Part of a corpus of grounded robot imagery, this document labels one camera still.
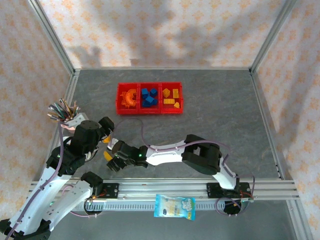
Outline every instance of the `floral wallpaper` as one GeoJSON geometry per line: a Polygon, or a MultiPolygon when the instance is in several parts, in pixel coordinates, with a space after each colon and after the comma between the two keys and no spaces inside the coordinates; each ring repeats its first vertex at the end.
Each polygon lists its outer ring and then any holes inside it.
{"type": "Polygon", "coordinates": [[[75,68],[247,68],[285,0],[40,0],[75,68]]]}
{"type": "Polygon", "coordinates": [[[320,4],[300,0],[258,69],[263,107],[320,239],[320,4]]]}
{"type": "Polygon", "coordinates": [[[0,219],[22,206],[43,167],[56,127],[47,107],[68,82],[28,1],[0,1],[0,219]]]}

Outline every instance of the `red container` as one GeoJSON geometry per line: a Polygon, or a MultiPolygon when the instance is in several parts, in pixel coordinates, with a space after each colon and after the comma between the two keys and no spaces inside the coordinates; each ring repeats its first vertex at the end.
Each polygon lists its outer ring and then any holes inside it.
{"type": "Polygon", "coordinates": [[[139,115],[139,114],[182,114],[184,111],[184,98],[182,92],[181,82],[126,82],[118,83],[118,89],[115,99],[116,113],[120,115],[139,115]],[[136,89],[136,105],[129,108],[122,105],[123,92],[127,92],[130,89],[136,89]],[[141,96],[141,89],[147,89],[150,92],[151,89],[158,91],[157,96],[154,98],[158,100],[158,104],[150,107],[143,107],[143,99],[141,96]],[[163,90],[169,89],[170,96],[168,99],[173,98],[173,89],[179,90],[179,98],[175,98],[175,102],[180,104],[180,108],[174,108],[173,104],[164,104],[163,90]]]}

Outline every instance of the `gray floor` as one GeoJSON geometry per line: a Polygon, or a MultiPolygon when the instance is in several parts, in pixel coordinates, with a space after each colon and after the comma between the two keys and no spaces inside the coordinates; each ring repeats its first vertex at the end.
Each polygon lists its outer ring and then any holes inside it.
{"type": "MultiPolygon", "coordinates": [[[[74,100],[81,112],[94,121],[108,116],[115,123],[133,116],[116,114],[115,100],[120,82],[182,82],[184,113],[181,115],[139,115],[145,125],[145,139],[152,145],[166,145],[195,134],[217,140],[232,148],[228,161],[238,175],[254,174],[257,178],[277,178],[266,130],[247,70],[81,70],[74,100]]],[[[129,120],[115,133],[127,144],[143,143],[140,123],[129,120]]],[[[103,149],[94,160],[74,175],[92,171],[102,178],[202,178],[183,163],[143,167],[128,166],[118,173],[106,166],[103,149]]]]}
{"type": "Polygon", "coordinates": [[[296,240],[286,201],[255,201],[237,217],[197,211],[195,221],[155,218],[153,212],[68,214],[50,240],[296,240]]]}

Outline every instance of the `blue packaging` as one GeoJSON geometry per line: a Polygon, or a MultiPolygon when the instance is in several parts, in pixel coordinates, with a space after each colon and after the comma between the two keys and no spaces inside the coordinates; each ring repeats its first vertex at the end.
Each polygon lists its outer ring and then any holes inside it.
{"type": "Polygon", "coordinates": [[[196,199],[194,197],[155,196],[154,216],[156,218],[196,219],[196,199]]]}

